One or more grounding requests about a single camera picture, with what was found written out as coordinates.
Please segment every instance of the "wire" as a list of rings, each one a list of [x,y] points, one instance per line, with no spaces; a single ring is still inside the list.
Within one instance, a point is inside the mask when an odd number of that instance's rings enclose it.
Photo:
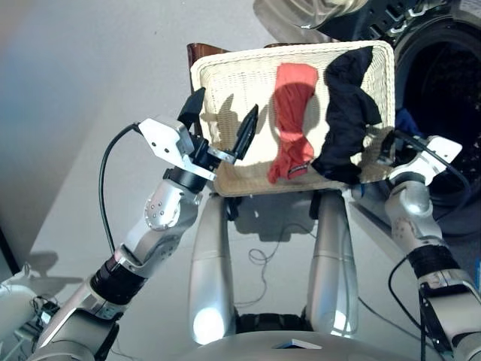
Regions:
[[[426,361],[426,324],[422,314],[422,295],[419,292],[419,319],[421,320],[421,361]]]
[[[110,231],[110,226],[108,224],[107,219],[107,212],[105,211],[105,200],[104,200],[104,178],[105,178],[105,168],[107,166],[108,156],[113,149],[113,146],[123,137],[125,134],[130,132],[131,130],[140,133],[140,129],[138,128],[138,123],[130,124],[122,129],[119,134],[117,134],[108,144],[107,148],[105,149],[104,156],[102,157],[101,165],[100,165],[100,172],[98,174],[98,203],[100,204],[100,215],[102,217],[102,222],[104,224],[105,235],[107,236],[108,246],[110,248],[111,253],[115,251],[115,245],[112,239],[112,232]]]
[[[384,317],[383,315],[381,315],[380,313],[378,313],[376,310],[374,310],[370,305],[367,304],[367,302],[362,299],[361,297],[358,297],[358,300],[359,302],[364,306],[366,307],[366,309],[371,312],[374,316],[380,318],[382,321],[388,323],[389,325],[395,327],[396,329],[398,329],[399,331],[401,331],[402,333],[404,333],[405,335],[408,335],[410,336],[411,338],[415,339],[416,341],[421,341],[421,338],[414,335],[413,333],[407,331],[406,329],[404,329],[403,327],[399,326],[398,324],[392,322],[389,318],[386,318]],[[426,347],[429,347],[430,349],[432,349],[433,351],[435,351],[437,353],[437,355],[440,357],[441,360],[444,361],[444,357],[443,355],[441,355],[440,353],[438,353],[436,351],[436,349],[434,348],[434,346],[430,345],[430,344],[426,344]]]
[[[119,342],[119,338],[117,337],[117,339],[115,340],[115,343],[117,345],[117,350],[118,351],[115,351],[113,348],[110,349],[110,352],[111,353],[115,353],[116,355],[118,356],[121,356],[121,357],[125,357],[126,359],[130,359],[131,361],[142,361],[142,359],[140,357],[135,357],[135,356],[130,356],[126,353],[123,353],[122,350],[120,349],[120,342]]]
[[[399,267],[406,261],[407,257],[404,257],[395,267],[392,269],[391,273],[389,274],[389,279],[388,279],[388,288],[389,292],[391,293],[392,297],[394,300],[398,303],[399,307],[403,312],[406,314],[407,318],[410,319],[410,321],[413,323],[414,326],[416,326],[417,329],[421,330],[421,325],[419,325],[418,321],[416,321],[413,317],[413,315],[410,314],[410,312],[404,307],[403,302],[398,298],[394,290],[392,289],[392,277],[394,276],[394,273],[398,270]]]
[[[249,257],[249,261],[253,264],[253,265],[260,265],[262,267],[261,269],[261,281],[262,281],[262,284],[263,284],[263,289],[262,289],[262,292],[260,294],[259,297],[251,300],[251,301],[244,301],[244,302],[236,302],[235,303],[235,307],[237,308],[245,308],[245,307],[249,307],[249,306],[253,306],[255,305],[257,302],[261,301],[265,294],[267,293],[268,291],[268,282],[266,281],[265,279],[265,272],[267,270],[267,266],[268,266],[268,263],[272,260],[272,258],[274,257],[274,255],[276,254],[277,250],[279,249],[279,246],[280,246],[280,241],[282,240],[283,236],[284,236],[284,232],[289,228],[289,227],[292,227],[292,226],[296,226],[300,229],[302,229],[303,231],[305,231],[307,234],[309,234],[311,237],[313,237],[314,239],[316,238],[315,235],[313,235],[307,228],[305,228],[304,226],[298,224],[298,223],[288,223],[286,224],[282,230],[280,231],[280,234],[279,234],[279,238],[277,239],[277,242],[276,242],[276,247],[272,250],[271,254],[269,254],[269,256],[266,256],[265,252],[263,250],[260,250],[258,248],[251,248],[249,250],[249,253],[247,254],[247,256]]]
[[[442,163],[446,169],[448,169],[451,173],[453,173],[462,183],[464,187],[464,193],[461,198],[461,201],[458,203],[458,205],[451,209],[450,211],[447,211],[445,214],[441,215],[436,219],[437,222],[442,220],[443,218],[449,216],[450,214],[454,214],[457,211],[461,210],[462,208],[465,207],[467,202],[469,201],[469,198],[471,197],[471,185],[467,181],[466,177],[458,171],[458,169],[454,168],[451,164],[449,164],[446,160],[438,156],[434,151],[426,147],[423,143],[418,141],[417,139],[411,137],[410,135],[401,132],[400,130],[395,130],[396,136],[398,136],[400,139],[406,141],[407,143],[411,144],[413,147],[415,147],[417,150],[422,150],[428,153],[430,156],[434,157],[438,162]]]

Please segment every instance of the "black cloth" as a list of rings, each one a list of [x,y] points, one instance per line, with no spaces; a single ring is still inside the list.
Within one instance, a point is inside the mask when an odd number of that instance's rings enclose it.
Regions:
[[[345,52],[325,70],[329,89],[325,136],[321,155],[312,163],[322,176],[347,184],[359,183],[361,169],[350,157],[362,152],[367,124],[378,124],[381,116],[376,102],[361,89],[364,74],[372,61],[372,47]]]

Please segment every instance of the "red sock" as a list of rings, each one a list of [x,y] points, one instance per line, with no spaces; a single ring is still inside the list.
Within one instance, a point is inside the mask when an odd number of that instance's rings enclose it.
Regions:
[[[268,172],[268,180],[291,179],[307,172],[314,150],[302,134],[304,111],[314,94],[317,70],[307,64],[281,64],[277,68],[274,109],[280,130],[277,157]]]

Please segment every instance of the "wicker tray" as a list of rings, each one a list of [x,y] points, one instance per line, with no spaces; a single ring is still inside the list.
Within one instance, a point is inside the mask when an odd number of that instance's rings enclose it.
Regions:
[[[311,167],[300,177],[280,178],[275,184],[268,182],[267,173],[279,146],[272,95],[277,66],[282,62],[306,63],[318,69],[316,91],[304,114],[304,134],[316,158],[329,130],[325,121],[329,93],[323,80],[324,70],[342,53],[366,46],[373,47],[373,61],[365,73],[362,89],[377,103],[383,121],[368,128],[365,151],[353,156],[352,161],[362,168],[362,183],[384,179],[390,168],[377,164],[376,159],[380,144],[395,121],[392,48],[384,41],[293,45],[206,56],[191,67],[194,89],[206,88],[201,127],[214,147],[232,148],[242,119],[254,104],[259,105],[253,143],[243,161],[221,164],[214,182],[216,191],[223,196],[246,196],[343,187],[344,184],[325,179]]]

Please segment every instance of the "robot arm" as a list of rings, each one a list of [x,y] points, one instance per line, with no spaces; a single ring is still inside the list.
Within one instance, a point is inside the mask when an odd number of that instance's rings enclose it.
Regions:
[[[178,121],[148,119],[139,125],[154,153],[175,167],[165,172],[125,242],[55,314],[30,360],[105,359],[119,331],[116,322],[195,222],[200,192],[215,178],[213,171],[222,160],[234,163],[245,156],[256,130],[257,105],[246,115],[236,145],[221,151],[189,133],[203,98],[203,88],[192,94]]]
[[[441,137],[429,138],[427,148],[447,162],[461,150],[459,144]],[[389,177],[395,187],[386,213],[392,239],[418,278],[420,307],[434,346],[439,352],[452,352],[456,360],[470,361],[481,357],[481,298],[443,241],[426,187],[445,168],[425,151],[395,168]]]

